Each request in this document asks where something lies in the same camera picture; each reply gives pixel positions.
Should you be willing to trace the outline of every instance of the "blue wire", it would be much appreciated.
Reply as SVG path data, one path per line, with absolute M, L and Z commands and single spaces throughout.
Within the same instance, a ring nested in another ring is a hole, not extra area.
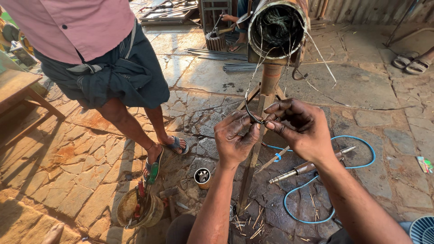
M 355 136 L 351 136 L 351 135 L 339 135 L 339 136 L 335 136 L 335 137 L 331 138 L 331 140 L 336 139 L 336 138 L 340 138 L 340 137 L 348 137 L 348 138 L 353 138 L 353 139 L 359 140 L 359 141 L 365 143 L 365 144 L 369 147 L 369 149 L 371 150 L 371 153 L 372 153 L 372 161 L 371 161 L 370 163 L 368 163 L 368 164 L 366 164 L 366 165 L 354 166 L 354 167 L 345 167 L 345 168 L 363 168 L 363 167 L 367 167 L 367 166 L 371 165 L 372 163 L 374 163 L 374 161 L 375 161 L 375 151 L 374 151 L 374 149 L 371 147 L 371 145 L 370 145 L 369 143 L 367 143 L 367 142 L 366 142 L 365 140 L 363 140 L 363 139 L 360 139 L 359 137 L 355 137 Z M 278 148 L 278 147 L 275 147 L 275 146 L 271 146 L 271 145 L 265 144 L 264 142 L 262 142 L 262 143 L 263 143 L 265 146 L 269 147 L 269 148 L 274 148 L 274 149 L 280 149 L 280 150 L 283 150 L 283 148 Z M 286 194 L 285 198 L 283 199 L 283 206 L 285 207 L 286 212 L 287 212 L 287 213 L 288 213 L 288 214 L 289 214 L 293 219 L 295 219 L 295 220 L 297 220 L 297 221 L 300 221 L 300 222 L 302 222 L 302 223 L 305 223 L 305 224 L 319 224 L 319 223 L 324 223 L 324 222 L 326 222 L 326 221 L 329 221 L 329 220 L 332 218 L 332 216 L 335 214 L 335 209 L 333 208 L 332 214 L 331 214 L 328 218 L 326 218 L 325 220 L 309 222 L 309 221 L 303 221 L 303 220 L 297 219 L 294 215 L 291 214 L 291 212 L 288 210 L 288 207 L 286 206 L 286 198 L 288 197 L 289 194 L 295 192 L 296 190 L 298 190 L 298 189 L 300 189 L 300 188 L 302 188 L 302 187 L 307 186 L 310 182 L 312 182 L 312 181 L 314 181 L 316 178 L 318 178 L 318 176 L 319 176 L 319 175 L 315 176 L 312 180 L 310 180 L 310 181 L 307 182 L 306 184 L 304 184 L 304 185 L 302 185 L 302 186 L 299 186 L 299 187 L 297 187 L 297 188 L 295 188 L 295 189 L 289 191 L 289 192 Z

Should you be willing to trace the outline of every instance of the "hammer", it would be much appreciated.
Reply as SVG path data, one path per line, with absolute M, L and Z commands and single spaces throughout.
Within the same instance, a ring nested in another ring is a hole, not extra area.
M 219 30 L 218 27 L 216 27 L 216 29 L 215 29 L 215 33 L 217 36 L 219 36 L 220 34 L 223 34 L 225 32 L 230 32 L 230 31 L 232 31 L 232 27 L 227 28 L 227 29 L 223 29 L 223 30 Z

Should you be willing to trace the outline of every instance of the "fan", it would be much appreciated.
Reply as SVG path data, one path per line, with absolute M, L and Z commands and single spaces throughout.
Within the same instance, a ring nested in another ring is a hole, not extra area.
M 410 238 L 414 244 L 434 244 L 434 217 L 415 220 L 410 226 Z

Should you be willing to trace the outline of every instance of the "pink shirt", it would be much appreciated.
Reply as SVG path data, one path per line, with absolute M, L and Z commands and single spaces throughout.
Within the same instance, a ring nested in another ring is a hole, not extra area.
M 32 46 L 71 64 L 104 55 L 135 23 L 127 0 L 0 0 Z

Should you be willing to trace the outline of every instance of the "sandal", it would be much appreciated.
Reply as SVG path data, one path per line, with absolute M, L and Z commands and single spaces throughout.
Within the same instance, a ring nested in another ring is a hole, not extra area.
M 172 149 L 174 152 L 178 153 L 177 151 L 175 151 L 175 148 L 181 148 L 181 145 L 179 144 L 179 137 L 171 135 L 171 137 L 173 137 L 175 139 L 175 142 L 169 145 L 163 144 L 165 146 L 167 146 L 168 148 Z M 187 141 L 185 142 L 185 148 L 181 148 L 182 152 L 178 153 L 181 155 L 187 154 L 188 150 L 190 149 L 190 147 L 188 146 Z
M 418 57 L 407 65 L 404 70 L 410 74 L 420 75 L 428 69 L 431 63 L 431 60 L 427 58 Z
M 161 150 L 161 152 L 160 152 L 160 155 L 158 155 L 157 160 L 155 161 L 156 163 L 158 163 L 158 171 L 157 171 L 157 175 L 155 176 L 155 178 L 157 178 L 157 177 L 158 177 L 158 174 L 160 173 L 161 158 L 162 158 L 163 153 L 164 153 L 164 147 L 161 147 L 161 148 L 162 148 L 162 150 Z M 148 174 L 151 173 L 152 164 L 150 164 L 150 163 L 148 162 L 148 159 L 146 159 L 145 168 L 146 168 L 146 170 L 148 171 Z
M 234 51 L 231 51 L 230 50 L 230 48 L 232 48 L 232 47 L 238 47 L 237 49 L 235 49 Z M 236 43 L 236 44 L 233 44 L 232 46 L 230 46 L 228 49 L 227 49 L 227 51 L 228 52 L 230 52 L 230 53 L 236 53 L 236 52 L 238 52 L 240 49 L 242 49 L 243 47 L 245 47 L 245 46 L 247 46 L 247 43 Z
M 392 64 L 399 69 L 403 69 L 407 65 L 409 65 L 417 56 L 419 56 L 418 52 L 400 54 L 392 61 Z

